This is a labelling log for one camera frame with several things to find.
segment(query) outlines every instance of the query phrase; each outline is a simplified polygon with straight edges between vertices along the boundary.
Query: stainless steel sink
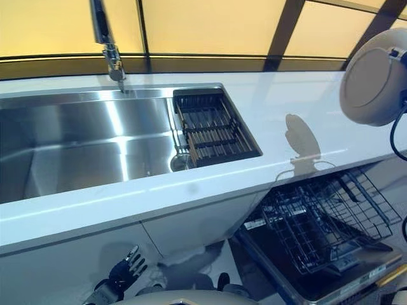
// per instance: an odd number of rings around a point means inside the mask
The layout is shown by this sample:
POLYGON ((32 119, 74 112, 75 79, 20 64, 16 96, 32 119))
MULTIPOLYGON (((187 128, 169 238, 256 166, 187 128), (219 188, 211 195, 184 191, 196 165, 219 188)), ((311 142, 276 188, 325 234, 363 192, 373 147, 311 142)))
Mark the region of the stainless steel sink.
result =
POLYGON ((221 85, 0 98, 0 203, 193 167, 172 104, 191 88, 221 85))

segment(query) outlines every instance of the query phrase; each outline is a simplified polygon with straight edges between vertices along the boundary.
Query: dish drying rack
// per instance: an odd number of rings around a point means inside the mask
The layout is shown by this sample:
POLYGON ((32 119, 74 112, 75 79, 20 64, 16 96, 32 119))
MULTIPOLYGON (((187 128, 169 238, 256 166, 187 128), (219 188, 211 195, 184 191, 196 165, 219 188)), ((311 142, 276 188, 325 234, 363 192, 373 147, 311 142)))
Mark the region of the dish drying rack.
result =
POLYGON ((196 167, 260 156, 220 88, 174 90, 187 149, 196 167))

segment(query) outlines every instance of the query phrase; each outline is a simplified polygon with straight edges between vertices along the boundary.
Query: faucet spout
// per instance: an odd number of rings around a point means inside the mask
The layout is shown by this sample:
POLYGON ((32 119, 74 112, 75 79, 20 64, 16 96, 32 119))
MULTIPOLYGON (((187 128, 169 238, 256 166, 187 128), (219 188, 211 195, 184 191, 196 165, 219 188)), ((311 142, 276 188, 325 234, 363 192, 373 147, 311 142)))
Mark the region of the faucet spout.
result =
POLYGON ((95 41, 104 45, 103 55, 107 61, 109 76, 113 81, 118 82, 120 90, 123 91, 123 80, 126 78, 126 75, 118 47, 115 45, 110 31, 102 0, 90 0, 90 10, 92 13, 95 41))

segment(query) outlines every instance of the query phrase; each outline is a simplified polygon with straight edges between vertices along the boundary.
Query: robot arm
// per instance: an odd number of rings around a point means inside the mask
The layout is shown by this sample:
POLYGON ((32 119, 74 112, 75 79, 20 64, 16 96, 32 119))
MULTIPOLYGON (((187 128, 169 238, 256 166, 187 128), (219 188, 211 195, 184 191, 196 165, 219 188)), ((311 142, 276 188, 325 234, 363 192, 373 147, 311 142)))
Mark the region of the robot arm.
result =
POLYGON ((109 305, 123 300, 126 291, 147 269, 141 257, 139 246, 135 246, 127 256, 117 263, 109 273, 109 278, 100 281, 83 305, 109 305))

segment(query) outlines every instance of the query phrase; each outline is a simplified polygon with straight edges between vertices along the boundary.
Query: black cable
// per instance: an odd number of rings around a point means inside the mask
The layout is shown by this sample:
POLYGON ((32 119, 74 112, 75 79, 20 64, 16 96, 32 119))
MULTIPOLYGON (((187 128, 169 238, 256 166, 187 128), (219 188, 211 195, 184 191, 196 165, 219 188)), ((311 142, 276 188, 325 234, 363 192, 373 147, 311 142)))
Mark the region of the black cable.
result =
POLYGON ((401 152, 399 152, 397 150, 396 146, 394 145, 394 133, 396 132, 397 124, 399 123, 399 121, 400 121, 401 117, 403 116, 403 114, 406 113, 406 112, 407 112, 407 103, 404 102, 404 107, 401 108, 400 113, 397 115, 397 118, 394 121, 393 126, 392 126, 392 131, 390 132, 390 145, 391 145, 394 153, 396 154, 397 157, 399 157, 399 158, 401 158, 401 159, 403 159, 405 161, 407 161, 407 157, 403 156, 401 154, 401 152))

